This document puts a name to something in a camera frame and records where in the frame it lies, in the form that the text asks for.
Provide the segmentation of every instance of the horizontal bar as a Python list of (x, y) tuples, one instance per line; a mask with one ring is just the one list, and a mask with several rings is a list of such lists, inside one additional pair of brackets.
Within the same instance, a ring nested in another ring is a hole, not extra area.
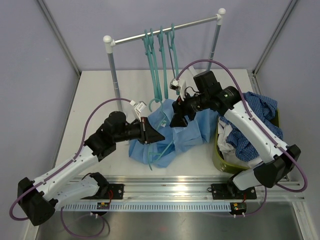
[[(174, 26), (174, 30), (184, 29), (184, 28), (187, 28), (187, 27), (191, 27), (191, 26), (195, 26), (195, 25), (199, 25), (199, 24), (212, 22), (212, 21), (215, 21), (217, 19), (218, 19), (218, 16), (216, 15), (216, 16), (209, 17), (209, 18), (202, 19), (202, 20), (188, 22), (188, 23), (185, 23), (185, 24)], [(164, 28), (162, 31), (164, 33), (170, 32), (170, 31), (172, 31), (172, 27)], [(153, 31), (153, 35), (158, 35), (158, 34), (160, 34), (160, 30)], [(138, 40), (138, 39), (143, 39), (145, 36), (146, 35), (143, 33), (143, 34), (140, 34), (140, 35), (130, 36), (130, 37), (126, 37), (126, 38), (123, 38), (123, 39), (120, 39), (120, 40), (116, 40), (116, 41), (114, 41), (114, 43), (115, 43), (115, 45), (124, 44), (124, 43), (128, 43), (128, 42), (135, 41), (135, 40)]]
[[(177, 177), (164, 178), (106, 178), (109, 183), (122, 183), (125, 185), (123, 192), (123, 200), (119, 202), (221, 202), (221, 200), (213, 200), (212, 194), (208, 192), (208, 188), (212, 183), (218, 183), (220, 180), (215, 178), (202, 178), (199, 177), (197, 180), (193, 177), (181, 179)], [(72, 181), (80, 181), (81, 178), (74, 178)], [(301, 183), (297, 181), (280, 181), (281, 185), (290, 189), (300, 189)], [(257, 199), (247, 200), (247, 202), (261, 202), (265, 196), (265, 188), (258, 186), (255, 188)], [(242, 200), (225, 199), (224, 202), (241, 202)], [(268, 188), (267, 190), (267, 201), (268, 202), (304, 202), (305, 198), (303, 193), (288, 192), (278, 186)]]

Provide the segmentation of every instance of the gray wall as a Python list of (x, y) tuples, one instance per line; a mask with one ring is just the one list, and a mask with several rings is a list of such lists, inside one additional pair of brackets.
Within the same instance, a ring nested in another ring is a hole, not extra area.
[[(103, 36), (121, 39), (208, 18), (226, 9), (215, 59), (230, 68), (252, 69), (289, 0), (45, 0), (82, 70), (104, 70)], [(179, 66), (208, 58), (216, 23), (176, 32)], [(155, 38), (155, 49), (158, 47)], [(149, 69), (142, 40), (114, 49), (117, 69)]]
[(77, 79), (34, 0), (2, 1), (0, 32), (0, 238), (17, 240), (17, 184), (52, 167)]
[[(299, 1), (258, 73), (262, 92), (278, 100), (284, 139), (301, 148), (299, 162), (309, 180), (305, 197), (317, 227), (320, 226), (319, 10), (318, 0)], [(292, 176), (301, 180), (297, 171)]]

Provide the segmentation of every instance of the teal hanger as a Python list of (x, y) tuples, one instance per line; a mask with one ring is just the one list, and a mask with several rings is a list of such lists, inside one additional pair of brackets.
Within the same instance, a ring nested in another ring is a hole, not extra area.
[(160, 33), (157, 36), (159, 41), (159, 51), (161, 53), (162, 58), (162, 66), (163, 66), (163, 82), (164, 82), (164, 98), (168, 99), (168, 81), (167, 81), (167, 64), (166, 64), (166, 55), (165, 55), (165, 46), (164, 46), (164, 32), (163, 27), (160, 27)]
[[(164, 107), (163, 103), (162, 103), (159, 99), (156, 99), (156, 98), (152, 99), (152, 100), (149, 102), (149, 110), (150, 110), (150, 112), (152, 112), (151, 104), (152, 104), (153, 101), (155, 101), (155, 102), (159, 101), (159, 103), (160, 103), (160, 112), (163, 114), (162, 120), (159, 122), (158, 126), (157, 126), (156, 129), (155, 129), (155, 130), (158, 130), (162, 124), (164, 124), (164, 123), (167, 122), (167, 121), (166, 121), (167, 116), (166, 116), (166, 114), (164, 113), (164, 110), (163, 110), (163, 107)], [(149, 146), (148, 146), (148, 152), (147, 152), (147, 157), (148, 157), (148, 165), (149, 165), (149, 168), (150, 168), (151, 171), (152, 171), (151, 164), (154, 164), (154, 163), (156, 163), (157, 161), (159, 161), (159, 160), (161, 159), (161, 157), (165, 154), (165, 152), (168, 150), (168, 148), (169, 148), (173, 143), (174, 143), (174, 141), (172, 140), (172, 141), (168, 144), (168, 146), (166, 146), (166, 148), (165, 148), (161, 153), (159, 153), (159, 152), (150, 152), (151, 144), (149, 144)], [(157, 157), (156, 160), (151, 161), (151, 160), (150, 160), (150, 155), (156, 155), (156, 156), (158, 156), (158, 157)]]
[(146, 29), (144, 30), (144, 33), (145, 33), (145, 38), (143, 38), (142, 40), (145, 48), (145, 55), (147, 56), (149, 67), (150, 67), (152, 84), (153, 84), (153, 93), (154, 93), (154, 97), (158, 99), (158, 88), (156, 83), (154, 65), (152, 63), (152, 58), (151, 58), (150, 41), (149, 41), (149, 36)]
[[(179, 75), (179, 69), (178, 69), (178, 58), (177, 58), (177, 52), (176, 52), (176, 46), (175, 46), (175, 25), (173, 23), (171, 24), (171, 29), (172, 30), (170, 32), (166, 32), (165, 35), (166, 35), (166, 41), (168, 43), (168, 48), (169, 48), (173, 77), (176, 78)], [(174, 63), (172, 60), (171, 50), (173, 52)]]
[(161, 93), (161, 87), (160, 87), (160, 82), (159, 82), (159, 73), (158, 73), (158, 64), (157, 64), (157, 56), (156, 56), (156, 51), (154, 48), (154, 31), (152, 28), (150, 28), (150, 34), (151, 36), (149, 37), (149, 45), (151, 49), (151, 55), (153, 56), (153, 69), (155, 73), (155, 82), (156, 82), (156, 89), (158, 93), (158, 99), (162, 101), (162, 93)]

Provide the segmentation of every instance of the blue cloth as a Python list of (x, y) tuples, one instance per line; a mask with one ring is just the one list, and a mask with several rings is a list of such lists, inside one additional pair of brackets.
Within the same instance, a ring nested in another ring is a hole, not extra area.
[[(204, 110), (197, 112), (195, 119), (189, 121), (187, 127), (170, 127), (171, 119), (174, 116), (171, 99), (163, 102), (163, 113), (161, 108), (148, 116), (148, 120), (154, 129), (157, 129), (161, 123), (158, 132), (165, 137), (165, 140), (152, 143), (149, 150), (149, 144), (141, 144), (137, 140), (130, 141), (129, 157), (143, 164), (148, 164), (149, 153), (162, 153), (164, 149), (173, 141), (173, 144), (165, 151), (162, 157), (153, 163), (159, 168), (166, 168), (179, 153), (184, 153), (193, 146), (208, 143), (211, 135), (217, 127), (218, 113), (212, 110)], [(159, 155), (150, 154), (151, 163), (155, 161)]]
[[(243, 96), (258, 118), (282, 140), (284, 137), (282, 130), (270, 122), (270, 120), (276, 116), (277, 101), (253, 92), (246, 92)], [(226, 138), (226, 142), (235, 148), (235, 155), (238, 159), (249, 162), (259, 156), (254, 146), (235, 125), (229, 122), (225, 117), (221, 117), (220, 119), (232, 127), (232, 132)]]

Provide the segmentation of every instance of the metal floor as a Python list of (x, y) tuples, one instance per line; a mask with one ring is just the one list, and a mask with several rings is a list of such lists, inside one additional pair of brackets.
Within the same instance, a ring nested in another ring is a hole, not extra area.
[[(248, 204), (248, 212), (257, 203)], [(64, 212), (64, 221), (76, 234), (89, 236), (101, 229), (101, 220), (84, 212)], [(97, 240), (302, 240), (291, 203), (267, 203), (254, 216), (232, 218), (226, 213), (206, 212), (109, 212), (108, 226)], [(64, 229), (57, 212), (39, 227), (36, 240), (74, 240)]]

